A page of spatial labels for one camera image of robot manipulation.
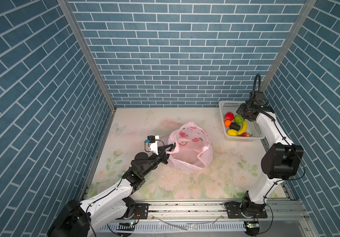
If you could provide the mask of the green fruit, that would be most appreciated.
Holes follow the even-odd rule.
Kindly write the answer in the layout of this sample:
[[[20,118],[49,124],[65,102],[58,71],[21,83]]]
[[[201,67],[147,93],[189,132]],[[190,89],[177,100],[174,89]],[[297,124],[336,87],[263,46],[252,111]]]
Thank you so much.
[[[245,119],[241,115],[236,115],[234,117],[234,122],[237,124],[243,124]]]

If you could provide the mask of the white plastic mesh basket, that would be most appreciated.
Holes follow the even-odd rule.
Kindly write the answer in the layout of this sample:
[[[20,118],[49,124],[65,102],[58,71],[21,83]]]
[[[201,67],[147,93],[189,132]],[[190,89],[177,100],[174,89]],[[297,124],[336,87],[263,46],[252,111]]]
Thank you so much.
[[[227,141],[253,142],[265,138],[260,126],[237,113],[243,101],[220,101],[219,111],[224,137]]]

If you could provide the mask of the red fruit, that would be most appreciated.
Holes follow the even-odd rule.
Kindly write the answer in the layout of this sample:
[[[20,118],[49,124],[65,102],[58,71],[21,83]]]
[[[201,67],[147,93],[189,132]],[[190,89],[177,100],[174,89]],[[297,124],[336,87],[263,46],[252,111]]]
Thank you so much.
[[[231,112],[228,112],[225,116],[224,116],[224,120],[230,120],[230,121],[232,121],[232,120],[234,120],[234,114],[233,113],[231,113]]]

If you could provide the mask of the yellow banana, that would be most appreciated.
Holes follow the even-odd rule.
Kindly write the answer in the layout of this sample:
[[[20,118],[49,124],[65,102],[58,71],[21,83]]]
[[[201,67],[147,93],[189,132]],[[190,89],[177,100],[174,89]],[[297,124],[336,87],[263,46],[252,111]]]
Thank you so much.
[[[241,129],[238,131],[238,136],[243,135],[243,134],[246,132],[246,129],[247,129],[247,122],[244,121],[244,122],[242,123]]]

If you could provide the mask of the dark avocado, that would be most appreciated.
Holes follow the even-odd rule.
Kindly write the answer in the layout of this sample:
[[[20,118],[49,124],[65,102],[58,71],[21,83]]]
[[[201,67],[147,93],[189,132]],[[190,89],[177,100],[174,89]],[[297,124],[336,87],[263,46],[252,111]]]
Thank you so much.
[[[232,122],[229,126],[230,129],[233,129],[233,130],[236,130],[236,131],[239,131],[241,130],[241,125],[240,124],[237,124],[235,122]]]

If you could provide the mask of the orange fruit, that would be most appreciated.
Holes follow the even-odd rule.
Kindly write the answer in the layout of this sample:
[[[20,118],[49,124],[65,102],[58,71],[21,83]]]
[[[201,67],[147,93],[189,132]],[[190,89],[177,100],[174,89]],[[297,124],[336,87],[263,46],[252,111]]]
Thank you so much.
[[[228,128],[228,127],[230,127],[231,123],[232,123],[231,120],[225,120],[225,121],[224,121],[224,126],[225,126],[226,128]]]

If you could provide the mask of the yellow lemon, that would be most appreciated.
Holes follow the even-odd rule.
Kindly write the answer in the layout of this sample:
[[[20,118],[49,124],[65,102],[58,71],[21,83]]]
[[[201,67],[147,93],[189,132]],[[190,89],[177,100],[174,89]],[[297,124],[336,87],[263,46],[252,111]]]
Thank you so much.
[[[227,131],[227,134],[228,134],[229,136],[238,136],[238,131],[237,131],[237,130],[234,130],[234,129],[229,129],[229,130]]]

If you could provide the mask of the pink plastic bag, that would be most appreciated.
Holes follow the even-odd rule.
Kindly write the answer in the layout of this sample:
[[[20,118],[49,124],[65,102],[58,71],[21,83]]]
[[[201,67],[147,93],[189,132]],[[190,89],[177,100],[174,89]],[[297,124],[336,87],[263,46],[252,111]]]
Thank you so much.
[[[169,154],[169,165],[185,172],[199,172],[213,161],[213,148],[204,129],[190,121],[173,131],[168,138],[175,144]]]

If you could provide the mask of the red yellow apple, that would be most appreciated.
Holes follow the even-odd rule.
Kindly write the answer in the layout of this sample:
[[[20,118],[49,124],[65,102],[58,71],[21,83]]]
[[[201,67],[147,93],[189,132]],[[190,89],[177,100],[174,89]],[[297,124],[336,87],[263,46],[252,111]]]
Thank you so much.
[[[251,135],[249,133],[245,132],[241,135],[241,137],[251,137]]]

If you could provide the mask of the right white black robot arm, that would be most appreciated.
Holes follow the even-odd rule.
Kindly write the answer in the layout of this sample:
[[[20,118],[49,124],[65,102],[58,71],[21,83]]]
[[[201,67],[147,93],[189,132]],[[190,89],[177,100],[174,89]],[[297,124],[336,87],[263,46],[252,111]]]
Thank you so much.
[[[262,174],[242,198],[241,212],[251,217],[264,212],[266,199],[272,191],[296,175],[304,149],[286,136],[274,110],[265,104],[263,92],[251,92],[249,99],[240,105],[237,113],[248,121],[256,122],[269,145],[261,160]]]

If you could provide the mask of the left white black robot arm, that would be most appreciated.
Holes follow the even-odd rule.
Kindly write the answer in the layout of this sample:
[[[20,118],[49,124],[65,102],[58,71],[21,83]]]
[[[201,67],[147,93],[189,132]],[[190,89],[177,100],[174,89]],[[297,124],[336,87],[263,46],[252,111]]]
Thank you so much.
[[[131,195],[145,183],[145,176],[167,164],[176,144],[158,147],[157,153],[136,154],[122,178],[105,191],[82,201],[70,200],[47,231],[48,237],[94,237],[97,229],[119,218],[131,217],[136,202]]]

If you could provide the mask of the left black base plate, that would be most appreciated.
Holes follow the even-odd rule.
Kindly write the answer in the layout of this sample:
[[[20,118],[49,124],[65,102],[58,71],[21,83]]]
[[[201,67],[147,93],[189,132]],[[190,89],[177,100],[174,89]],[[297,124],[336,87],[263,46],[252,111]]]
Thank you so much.
[[[120,219],[147,219],[149,213],[149,203],[136,203],[134,206],[127,208],[127,211]]]

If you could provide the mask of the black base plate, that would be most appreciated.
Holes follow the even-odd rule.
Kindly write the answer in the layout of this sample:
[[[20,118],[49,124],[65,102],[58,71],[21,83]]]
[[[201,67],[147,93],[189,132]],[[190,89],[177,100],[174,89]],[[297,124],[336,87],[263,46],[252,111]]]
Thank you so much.
[[[264,204],[256,204],[253,202],[242,203],[236,201],[230,201],[224,203],[224,207],[227,211],[229,219],[266,219],[268,218]]]
[[[147,219],[149,213],[149,203],[136,203],[134,206],[127,208],[127,211],[120,219]]]

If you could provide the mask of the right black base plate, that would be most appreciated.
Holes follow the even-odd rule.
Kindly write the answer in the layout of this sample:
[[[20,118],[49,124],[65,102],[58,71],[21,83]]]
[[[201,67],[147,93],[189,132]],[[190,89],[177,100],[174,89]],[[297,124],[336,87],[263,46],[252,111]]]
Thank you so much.
[[[236,201],[230,201],[224,203],[224,207],[227,211],[229,219],[266,219],[268,218],[264,204],[256,204],[253,202],[242,203]]]

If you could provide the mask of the aluminium mounting rail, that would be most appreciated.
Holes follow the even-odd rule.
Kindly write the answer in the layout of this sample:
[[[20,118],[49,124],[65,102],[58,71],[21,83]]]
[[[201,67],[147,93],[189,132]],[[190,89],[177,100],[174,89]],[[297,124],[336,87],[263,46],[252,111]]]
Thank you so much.
[[[149,203],[146,220],[167,221],[209,221],[214,218],[229,220],[224,203],[238,200],[188,200],[188,201],[136,201]],[[271,198],[266,201],[265,210],[268,218],[260,220],[303,220],[308,218],[307,211],[299,200]],[[132,200],[123,207],[134,206]]]

